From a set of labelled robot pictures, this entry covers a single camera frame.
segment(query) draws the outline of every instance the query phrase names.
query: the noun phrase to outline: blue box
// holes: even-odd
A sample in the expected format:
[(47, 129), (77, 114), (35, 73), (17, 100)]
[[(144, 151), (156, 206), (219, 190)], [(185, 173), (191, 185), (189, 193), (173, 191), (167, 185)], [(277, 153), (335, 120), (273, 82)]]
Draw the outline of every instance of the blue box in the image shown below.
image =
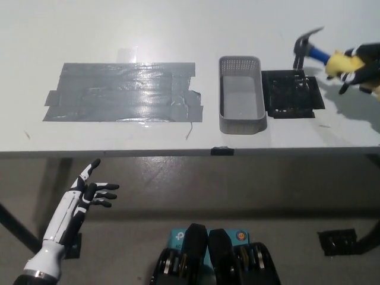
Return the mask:
[[(249, 244), (249, 233), (247, 230), (225, 229), (225, 231), (231, 238), (233, 246)], [(185, 232), (186, 229), (172, 229), (169, 240), (167, 242), (167, 247), (181, 250)], [(213, 273), (214, 269), (213, 265), (211, 264), (210, 254), (208, 253), (207, 249), (204, 258), (204, 272), (202, 274), (201, 284), (209, 284), (207, 280), (210, 279), (210, 276), (214, 275)]]

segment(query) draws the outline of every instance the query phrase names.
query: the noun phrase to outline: black bracket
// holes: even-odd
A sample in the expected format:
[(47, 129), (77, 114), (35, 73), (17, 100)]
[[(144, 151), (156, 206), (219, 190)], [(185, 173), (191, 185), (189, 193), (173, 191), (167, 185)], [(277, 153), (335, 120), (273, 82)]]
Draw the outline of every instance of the black bracket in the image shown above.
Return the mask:
[(229, 147), (213, 147), (211, 149), (212, 156), (233, 156), (235, 150)]
[(74, 239), (74, 243), (67, 251), (65, 259), (78, 259), (81, 256), (82, 233), (79, 233)]
[(380, 245), (380, 221), (363, 238), (357, 241), (355, 229), (329, 230), (318, 233), (325, 256), (361, 255)]

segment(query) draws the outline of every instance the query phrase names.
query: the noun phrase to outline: robotic arm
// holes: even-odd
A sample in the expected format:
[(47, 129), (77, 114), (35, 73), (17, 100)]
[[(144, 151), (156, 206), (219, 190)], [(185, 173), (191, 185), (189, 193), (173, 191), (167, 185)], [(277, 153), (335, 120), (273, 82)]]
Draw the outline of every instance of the robotic arm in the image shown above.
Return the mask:
[(86, 184), (99, 164), (100, 159), (97, 159), (88, 165), (63, 195), (47, 227), (41, 250), (28, 261), (14, 285), (56, 285), (61, 277), (61, 261), (78, 235), (90, 206), (112, 206), (104, 198), (112, 200), (117, 196), (104, 190), (116, 190), (119, 185)]

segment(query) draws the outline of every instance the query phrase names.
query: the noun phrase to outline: white table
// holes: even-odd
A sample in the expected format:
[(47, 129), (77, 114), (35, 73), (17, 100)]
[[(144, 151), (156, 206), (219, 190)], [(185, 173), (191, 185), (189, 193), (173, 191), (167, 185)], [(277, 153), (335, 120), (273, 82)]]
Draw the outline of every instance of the white table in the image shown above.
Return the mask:
[[(254, 55), (262, 69), (291, 69), (293, 45), (304, 32), (333, 53), (380, 41), (380, 2), (280, 0), (11, 1), (0, 4), (1, 157), (209, 155), (263, 151), (377, 153), (380, 103), (339, 82), (306, 60), (324, 97), (315, 119), (268, 118), (255, 135), (219, 130), (219, 58)], [(118, 50), (137, 47), (138, 62), (195, 62), (191, 89), (202, 94), (203, 122), (42, 122), (44, 102), (65, 62), (116, 62)]]

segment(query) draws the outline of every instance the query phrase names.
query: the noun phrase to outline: gray duct tape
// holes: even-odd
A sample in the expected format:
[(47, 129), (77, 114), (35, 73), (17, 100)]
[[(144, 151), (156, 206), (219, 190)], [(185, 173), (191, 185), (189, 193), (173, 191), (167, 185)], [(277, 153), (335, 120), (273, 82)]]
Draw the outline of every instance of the gray duct tape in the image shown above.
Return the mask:
[(44, 121), (202, 122), (195, 64), (65, 64)]
[(203, 106), (51, 106), (48, 122), (202, 122)]
[(175, 93), (161, 91), (86, 91), (81, 106), (200, 106), (201, 96), (194, 91)]
[(139, 62), (135, 64), (64, 64), (61, 77), (77, 76), (117, 76), (133, 74), (136, 71), (149, 71), (151, 74), (170, 73), (171, 76), (195, 76), (195, 63), (175, 62), (175, 63), (154, 63)]
[(59, 105), (79, 105), (83, 94), (92, 92), (157, 91), (167, 94), (187, 91), (189, 86), (190, 78), (179, 77), (130, 81), (61, 78), (58, 84)]

